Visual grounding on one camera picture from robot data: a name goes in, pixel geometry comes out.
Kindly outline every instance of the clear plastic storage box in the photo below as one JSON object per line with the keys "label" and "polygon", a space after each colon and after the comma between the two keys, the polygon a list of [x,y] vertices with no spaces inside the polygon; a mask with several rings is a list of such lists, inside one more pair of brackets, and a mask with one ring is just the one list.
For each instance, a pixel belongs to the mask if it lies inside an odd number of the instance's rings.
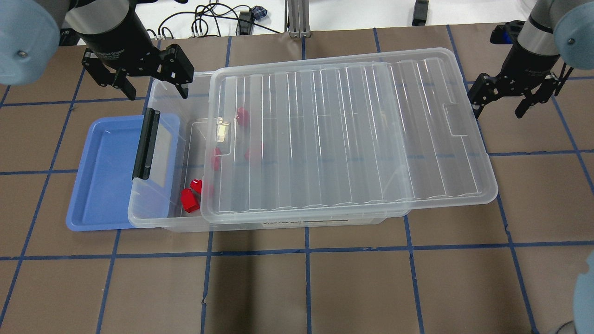
{"label": "clear plastic storage box", "polygon": [[[221,231],[378,223],[411,209],[488,203],[497,183],[446,49],[223,68],[161,112],[136,227]],[[179,192],[203,179],[201,210]]]}

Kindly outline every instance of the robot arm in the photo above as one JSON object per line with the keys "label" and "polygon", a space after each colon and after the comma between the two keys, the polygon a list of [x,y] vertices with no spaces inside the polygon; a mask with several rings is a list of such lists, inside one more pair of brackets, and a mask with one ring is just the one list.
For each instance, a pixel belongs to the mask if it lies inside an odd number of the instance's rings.
{"label": "robot arm", "polygon": [[131,0],[2,0],[0,83],[37,80],[57,50],[58,27],[66,20],[89,47],[82,64],[100,86],[113,86],[134,100],[136,89],[127,77],[152,76],[187,98],[194,67],[177,44],[163,51],[154,47],[134,10]]}
{"label": "robot arm", "polygon": [[518,118],[536,103],[547,102],[553,93],[559,93],[571,73],[570,68],[558,78],[551,72],[560,56],[572,68],[594,68],[593,36],[592,0],[539,0],[525,23],[498,26],[491,42],[508,39],[513,45],[501,72],[495,77],[481,73],[469,90],[475,116],[478,118],[489,102],[504,96],[524,97],[516,108]]}

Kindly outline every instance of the blue tape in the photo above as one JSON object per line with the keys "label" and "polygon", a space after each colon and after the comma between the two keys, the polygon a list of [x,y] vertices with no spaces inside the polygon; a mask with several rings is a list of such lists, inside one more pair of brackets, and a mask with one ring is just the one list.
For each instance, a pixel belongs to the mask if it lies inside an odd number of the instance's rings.
{"label": "blue tape", "polygon": [[225,67],[229,67],[229,58],[231,56],[231,36],[227,40],[227,55],[225,57]]}
{"label": "blue tape", "polygon": [[520,263],[518,262],[518,258],[516,255],[516,249],[513,244],[513,239],[511,237],[511,232],[508,229],[507,217],[505,215],[505,210],[503,209],[503,201],[501,200],[501,195],[497,194],[497,205],[499,205],[499,212],[501,213],[501,219],[503,220],[503,227],[505,229],[505,234],[507,235],[507,241],[511,251],[511,258],[514,262],[514,267],[516,268],[516,275],[518,278],[518,283],[520,284],[520,290],[522,292],[522,298],[524,300],[524,306],[526,307],[526,312],[528,313],[528,321],[530,321],[530,326],[532,331],[535,334],[538,334],[538,329],[536,328],[536,323],[534,321],[534,316],[532,314],[532,307],[530,306],[530,301],[528,300],[528,293],[526,292],[526,287],[524,285],[524,277],[522,276],[522,271],[520,270]]}
{"label": "blue tape", "polygon": [[301,60],[307,59],[307,53],[305,53],[305,37],[301,37]]}
{"label": "blue tape", "polygon": [[206,325],[206,296],[208,295],[208,282],[210,280],[210,260],[213,252],[213,232],[208,233],[208,248],[206,257],[206,268],[204,269],[204,287],[202,291],[202,309],[200,319],[200,334],[204,334]]}
{"label": "blue tape", "polygon": [[408,221],[408,215],[404,216],[405,220],[405,231],[406,231],[406,247],[409,252],[409,262],[410,262],[410,275],[412,278],[412,288],[413,292],[415,293],[415,306],[416,306],[416,316],[417,321],[419,322],[419,332],[421,334],[425,334],[425,326],[423,325],[423,314],[421,310],[421,298],[419,297],[419,286],[416,281],[416,268],[415,268],[415,248],[412,245],[412,237],[410,236],[410,226]]}
{"label": "blue tape", "polygon": [[76,173],[76,172],[78,172],[78,169],[59,169],[57,171],[0,172],[0,175],[67,174],[67,173]]}
{"label": "blue tape", "polygon": [[311,328],[311,265],[309,252],[309,227],[305,229],[305,309],[307,311],[307,334],[312,333]]}
{"label": "blue tape", "polygon": [[567,80],[592,80],[594,77],[569,77]]}
{"label": "blue tape", "polygon": [[[134,100],[142,100],[144,97],[136,97]],[[75,103],[94,103],[94,102],[118,102],[118,101],[129,101],[127,97],[114,97],[111,99],[88,99],[88,100],[77,100]],[[43,106],[43,105],[68,105],[72,101],[47,101],[47,102],[21,102],[21,103],[7,103],[6,107],[15,106]]]}
{"label": "blue tape", "polygon": [[557,110],[557,114],[559,115],[559,118],[561,118],[561,122],[563,123],[563,127],[565,128],[567,137],[569,137],[569,141],[571,142],[571,145],[573,146],[573,149],[577,155],[577,159],[580,162],[580,166],[582,167],[584,176],[586,177],[586,181],[588,182],[588,185],[590,186],[590,191],[592,192],[592,194],[594,194],[594,184],[592,183],[592,178],[590,177],[590,173],[588,172],[588,169],[586,168],[586,164],[584,163],[582,154],[580,153],[580,150],[577,148],[577,143],[576,143],[575,139],[573,138],[571,131],[569,130],[569,125],[567,125],[567,121],[565,121],[565,117],[563,117],[563,112],[561,111],[561,107],[559,107],[559,103],[557,102],[557,99],[554,96],[552,96],[551,99],[553,101],[553,105],[555,106],[555,109]]}
{"label": "blue tape", "polygon": [[483,248],[506,248],[509,244],[425,245],[413,246],[415,250],[473,250]]}
{"label": "blue tape", "polygon": [[502,153],[489,153],[489,156],[568,155],[568,154],[575,154],[575,151],[560,150],[560,151],[535,151],[535,152],[502,152]]}
{"label": "blue tape", "polygon": [[460,62],[460,55],[458,54],[458,48],[456,47],[456,43],[454,42],[454,36],[451,33],[451,28],[449,24],[445,25],[447,29],[447,34],[450,37],[451,49],[454,51],[454,56],[456,56],[456,62],[458,63],[458,67],[460,67],[460,73],[462,73],[462,80],[466,86],[466,90],[468,90],[468,82],[466,81],[466,75],[464,74],[464,68],[462,67],[462,62]]}
{"label": "blue tape", "polygon": [[105,279],[105,287],[103,288],[103,297],[101,298],[101,308],[99,309],[99,318],[97,319],[97,329],[95,334],[101,333],[101,326],[103,324],[103,314],[105,313],[105,304],[108,301],[109,285],[111,284],[111,276],[113,273],[113,264],[115,262],[115,256],[118,253],[119,237],[122,230],[119,229],[115,234],[115,240],[113,242],[112,254],[109,260],[108,276]]}
{"label": "blue tape", "polygon": [[4,95],[2,95],[2,100],[0,100],[0,108],[4,105],[4,101],[6,101],[6,97],[8,96],[8,91],[10,90],[10,86],[6,86],[4,90]]}
{"label": "blue tape", "polygon": [[85,255],[32,255],[23,256],[24,261],[29,260],[93,260],[93,259],[111,259],[108,254],[85,254]]}
{"label": "blue tape", "polygon": [[377,52],[381,52],[380,39],[377,37],[377,29],[376,28],[373,28],[373,37],[375,39],[375,49],[377,50]]}
{"label": "blue tape", "polygon": [[[52,162],[49,166],[49,170],[53,170],[53,166],[56,163],[56,157],[58,156],[58,150],[60,150],[60,145],[62,144],[62,139],[64,138],[64,132],[66,132],[66,126],[68,125],[68,118],[70,117],[70,113],[72,112],[72,107],[74,106],[74,101],[78,95],[78,90],[80,89],[80,84],[83,81],[84,75],[84,68],[80,72],[80,76],[78,78],[78,83],[76,85],[76,89],[74,90],[74,95],[72,96],[72,100],[70,102],[70,107],[68,108],[68,113],[66,114],[66,120],[64,121],[64,126],[62,126],[62,132],[60,133],[60,137],[58,138],[58,144],[56,145],[56,149],[53,153]],[[4,317],[6,316],[6,310],[8,308],[8,304],[10,303],[10,298],[12,297],[12,292],[14,290],[14,285],[17,283],[18,273],[21,270],[21,265],[23,263],[23,257],[27,251],[27,246],[29,246],[29,241],[31,240],[31,234],[33,233],[33,228],[35,227],[35,221],[37,221],[37,215],[39,214],[39,209],[41,208],[41,203],[43,201],[43,196],[45,195],[45,191],[48,189],[49,178],[51,174],[48,174],[45,178],[45,182],[43,183],[43,188],[41,190],[41,194],[39,195],[39,200],[37,201],[37,206],[35,207],[35,212],[33,214],[33,218],[31,220],[31,224],[29,225],[29,230],[27,231],[27,237],[25,238],[25,242],[23,244],[23,249],[21,250],[21,256],[17,263],[17,268],[14,270],[14,275],[12,276],[12,281],[10,283],[10,287],[8,288],[8,293],[6,296],[6,300],[4,301],[4,306],[2,307],[2,313],[0,313],[0,327],[2,327],[2,322],[4,321]]]}

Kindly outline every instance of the blue tape grid line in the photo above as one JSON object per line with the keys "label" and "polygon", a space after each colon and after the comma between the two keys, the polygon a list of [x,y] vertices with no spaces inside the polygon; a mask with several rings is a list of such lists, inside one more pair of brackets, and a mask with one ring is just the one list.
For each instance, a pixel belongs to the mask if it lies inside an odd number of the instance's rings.
{"label": "blue tape grid line", "polygon": [[[146,99],[145,96],[143,97],[136,97],[134,100],[144,100]],[[111,99],[87,99],[87,100],[76,100],[75,103],[94,103],[94,102],[117,102],[117,101],[129,101],[127,97],[114,97]],[[20,103],[6,103],[4,106],[6,107],[15,107],[15,106],[40,106],[40,105],[68,105],[71,101],[47,101],[47,102],[20,102]]]}
{"label": "blue tape grid line", "polygon": [[530,306],[530,301],[528,300],[528,293],[526,292],[526,286],[524,285],[524,277],[522,276],[522,271],[520,270],[520,263],[518,262],[516,248],[513,243],[513,239],[511,238],[511,232],[508,229],[507,224],[507,217],[505,215],[505,210],[503,209],[503,202],[501,201],[501,195],[497,194],[497,204],[499,205],[499,211],[501,213],[501,219],[503,220],[503,226],[505,228],[505,234],[507,235],[507,242],[510,247],[511,257],[514,261],[514,267],[516,268],[516,275],[518,277],[518,282],[520,284],[520,290],[522,292],[522,298],[524,299],[524,305],[526,307],[526,312],[528,313],[528,321],[530,321],[530,326],[534,333],[538,333],[538,329],[536,328],[536,323],[534,321],[534,316],[532,314],[532,307]]}
{"label": "blue tape grid line", "polygon": [[309,227],[305,229],[305,309],[307,316],[307,334],[312,333],[311,327],[311,249],[309,247]]}
{"label": "blue tape grid line", "polygon": [[[307,59],[305,49],[305,37],[301,37],[301,59]],[[304,228],[304,242],[305,242],[305,309],[307,319],[307,334],[312,333],[311,327],[311,250],[309,248],[309,227]]]}
{"label": "blue tape grid line", "polygon": [[[539,242],[514,242],[511,246],[515,248],[525,247],[562,247],[562,246],[592,246],[594,240],[582,241],[539,241]],[[507,248],[509,242],[498,244],[449,244],[449,245],[417,245],[413,250],[468,250],[468,249],[489,249]],[[281,255],[281,254],[306,254],[306,253],[360,253],[376,251],[409,251],[408,245],[387,246],[387,247],[335,247],[335,248],[286,248],[276,250],[254,250],[254,251],[193,251],[181,253],[137,253],[137,254],[116,254],[116,259],[162,259],[166,257],[220,257],[220,256],[260,256],[260,255]],[[35,256],[3,256],[0,261],[30,261],[30,260],[91,260],[111,259],[111,254],[82,254],[82,255],[35,255]]]}
{"label": "blue tape grid line", "polygon": [[567,80],[594,80],[593,76],[569,77]]}
{"label": "blue tape grid line", "polygon": [[204,334],[204,327],[206,325],[206,296],[208,295],[208,282],[210,280],[210,262],[213,255],[213,234],[208,233],[208,248],[206,256],[206,268],[204,269],[204,287],[202,290],[202,309],[200,311],[200,334]]}
{"label": "blue tape grid line", "polygon": [[109,260],[108,276],[105,279],[105,287],[103,288],[103,297],[101,298],[101,308],[99,309],[99,318],[97,319],[96,334],[101,333],[101,325],[103,324],[103,314],[105,313],[105,304],[108,301],[109,285],[111,284],[111,277],[113,274],[113,264],[115,262],[115,256],[118,253],[119,237],[122,230],[119,229],[115,234],[115,241],[113,242],[113,250]]}
{"label": "blue tape grid line", "polygon": [[[160,48],[160,47],[161,47],[161,41],[158,41],[157,48]],[[148,81],[147,93],[144,98],[143,109],[141,110],[141,114],[143,114],[143,115],[144,115],[144,111],[146,110],[146,108],[149,104],[149,97],[150,97],[151,89],[153,87],[153,80],[154,80],[154,78],[151,77]],[[121,234],[122,234],[122,230],[121,229],[117,230],[117,232],[115,234],[115,240],[113,241],[112,254],[111,254],[111,257],[109,260],[108,275],[107,275],[107,278],[105,279],[105,287],[103,289],[103,298],[101,299],[101,308],[99,309],[99,317],[97,318],[97,328],[95,331],[96,334],[101,333],[101,326],[103,325],[103,315],[105,313],[105,305],[107,304],[109,286],[111,284],[111,277],[113,274],[113,265],[115,263],[116,255],[118,253],[119,238],[120,238]]]}
{"label": "blue tape grid line", "polygon": [[2,100],[0,100],[0,108],[4,105],[4,101],[6,101],[6,97],[8,96],[8,91],[10,90],[10,86],[6,86],[4,90],[4,94],[2,95]]}
{"label": "blue tape grid line", "polygon": [[[445,28],[447,29],[447,33],[448,33],[448,36],[450,38],[452,50],[454,51],[454,55],[456,57],[456,62],[458,63],[458,67],[460,67],[460,72],[462,74],[462,80],[464,82],[464,87],[468,91],[468,82],[466,81],[466,75],[464,74],[464,68],[462,67],[462,62],[460,61],[460,55],[458,53],[458,48],[456,47],[456,41],[454,40],[454,36],[452,35],[450,25],[449,24],[446,25]],[[482,134],[481,126],[478,123],[478,121],[477,121],[477,125],[479,127],[479,131],[481,132],[481,137],[483,139],[483,142],[485,142],[485,137]],[[526,288],[525,288],[525,285],[524,285],[524,279],[523,279],[523,276],[522,276],[522,271],[520,269],[520,263],[518,262],[518,259],[517,259],[517,256],[516,256],[516,250],[515,250],[514,245],[513,245],[513,239],[511,237],[510,231],[508,231],[508,229],[507,229],[507,218],[505,217],[505,210],[503,208],[503,202],[501,201],[500,194],[497,194],[497,204],[499,206],[499,210],[500,210],[500,213],[501,213],[501,219],[503,220],[504,229],[505,229],[505,232],[506,232],[507,237],[508,237],[508,244],[509,244],[510,251],[511,251],[511,258],[512,258],[513,263],[514,263],[514,267],[516,268],[516,275],[517,275],[517,278],[518,278],[518,283],[520,285],[520,290],[522,292],[522,298],[524,300],[524,307],[526,308],[526,313],[528,315],[528,321],[530,322],[530,326],[532,328],[532,331],[535,334],[539,334],[538,329],[536,328],[536,323],[534,321],[534,316],[532,314],[532,307],[530,306],[530,301],[528,299],[528,294],[526,292]]]}
{"label": "blue tape grid line", "polygon": [[412,288],[415,294],[415,307],[416,316],[419,322],[419,332],[425,334],[425,326],[423,325],[423,314],[421,312],[421,298],[419,297],[419,285],[416,281],[416,269],[415,269],[415,248],[412,245],[412,238],[410,237],[410,226],[408,221],[408,215],[404,216],[405,219],[405,230],[406,230],[406,246],[409,252],[410,262],[410,275],[412,277]]}
{"label": "blue tape grid line", "polygon": [[76,172],[78,172],[78,169],[57,169],[54,171],[0,172],[0,175],[67,174]]}
{"label": "blue tape grid line", "polygon": [[[66,126],[68,125],[68,120],[70,119],[70,114],[72,112],[72,109],[74,108],[74,102],[76,101],[76,97],[78,95],[78,90],[80,88],[80,84],[83,81],[83,75],[84,75],[84,68],[80,72],[80,76],[78,78],[78,83],[76,85],[76,89],[74,90],[72,100],[70,101],[68,113],[66,114],[66,118],[64,120],[64,125],[62,126],[62,131],[60,132],[60,137],[58,138],[58,143],[56,144],[56,149],[53,152],[52,162],[49,165],[49,171],[53,170],[53,166],[56,163],[56,158],[58,157],[58,151],[60,150],[60,145],[62,144],[62,140],[64,139],[64,133],[66,132]],[[49,178],[51,175],[52,175],[51,173],[48,173],[45,178],[45,182],[43,183],[43,188],[41,190],[41,194],[39,195],[39,200],[37,201],[37,206],[35,207],[35,212],[33,213],[33,218],[31,220],[29,230],[27,231],[27,237],[25,238],[25,242],[23,244],[23,249],[21,250],[21,256],[20,256],[21,258],[18,260],[17,267],[14,270],[14,275],[12,276],[12,281],[10,283],[10,287],[8,288],[6,300],[4,301],[4,306],[2,307],[2,313],[0,313],[0,327],[2,327],[2,323],[4,322],[4,317],[6,316],[6,310],[8,308],[8,304],[10,303],[10,298],[12,296],[14,286],[17,283],[18,273],[20,272],[21,265],[23,264],[23,257],[25,256],[25,253],[27,251],[27,246],[29,245],[29,241],[31,240],[31,234],[33,233],[33,228],[35,227],[35,221],[37,221],[37,215],[39,214],[39,209],[41,208],[43,196],[45,195],[45,192],[48,189]]]}
{"label": "blue tape grid line", "polygon": [[[229,59],[231,56],[231,36],[227,39],[227,53],[225,55],[225,67],[229,67]],[[208,233],[208,249],[206,252],[206,268],[204,269],[204,287],[202,296],[202,308],[200,316],[200,333],[204,334],[204,328],[206,326],[206,311],[207,303],[206,296],[208,296],[208,282],[210,280],[210,263],[213,256],[213,236],[214,233],[210,231]]]}
{"label": "blue tape grid line", "polygon": [[551,99],[553,101],[553,105],[555,106],[555,109],[557,110],[557,114],[559,115],[559,118],[561,119],[561,122],[563,123],[563,127],[565,128],[567,137],[569,137],[569,140],[571,141],[571,145],[573,146],[574,153],[577,155],[577,159],[580,161],[580,166],[582,166],[584,176],[586,177],[588,185],[590,186],[590,191],[592,192],[592,194],[594,194],[594,184],[592,184],[592,178],[590,177],[590,173],[588,173],[588,169],[586,168],[586,165],[584,164],[584,159],[582,158],[582,154],[580,153],[580,150],[577,148],[577,143],[576,143],[575,139],[573,138],[571,131],[569,130],[569,125],[567,125],[567,122],[565,121],[565,117],[563,117],[563,112],[561,111],[561,108],[559,107],[559,103],[557,102],[557,99],[555,98],[555,96],[551,97]]}

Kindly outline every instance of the light blue cap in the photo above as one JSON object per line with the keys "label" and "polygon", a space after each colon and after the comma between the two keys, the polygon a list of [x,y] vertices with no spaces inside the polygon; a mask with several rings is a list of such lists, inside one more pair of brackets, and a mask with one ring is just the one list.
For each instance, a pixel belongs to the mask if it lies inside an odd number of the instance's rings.
{"label": "light blue cap", "polygon": [[567,65],[594,68],[594,2],[567,12],[554,29],[555,44]]}
{"label": "light blue cap", "polygon": [[586,262],[590,270],[578,275],[573,292],[573,319],[578,334],[594,333],[594,252]]}
{"label": "light blue cap", "polygon": [[56,21],[34,0],[1,0],[0,83],[39,79],[58,49],[59,38]]}

